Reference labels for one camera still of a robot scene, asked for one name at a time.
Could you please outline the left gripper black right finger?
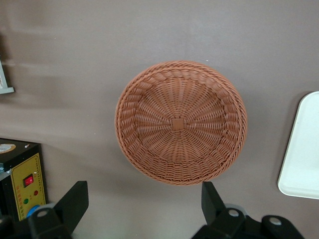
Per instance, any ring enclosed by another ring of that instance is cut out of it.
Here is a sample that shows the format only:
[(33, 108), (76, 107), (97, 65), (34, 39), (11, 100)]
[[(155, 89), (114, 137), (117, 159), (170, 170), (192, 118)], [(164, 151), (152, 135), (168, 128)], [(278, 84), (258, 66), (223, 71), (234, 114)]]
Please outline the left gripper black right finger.
[(303, 239), (286, 218), (266, 215), (260, 222), (241, 209), (226, 206), (212, 182), (203, 182), (201, 208), (206, 224), (194, 239)]

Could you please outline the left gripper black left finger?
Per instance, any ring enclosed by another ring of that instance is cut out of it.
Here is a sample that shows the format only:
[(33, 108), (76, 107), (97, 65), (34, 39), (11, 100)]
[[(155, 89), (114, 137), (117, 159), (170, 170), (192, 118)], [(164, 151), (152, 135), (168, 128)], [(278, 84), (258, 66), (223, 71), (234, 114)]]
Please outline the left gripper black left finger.
[(36, 208), (29, 217), (15, 222), (0, 218), (2, 239), (70, 239), (89, 206), (88, 183), (78, 181), (56, 203)]

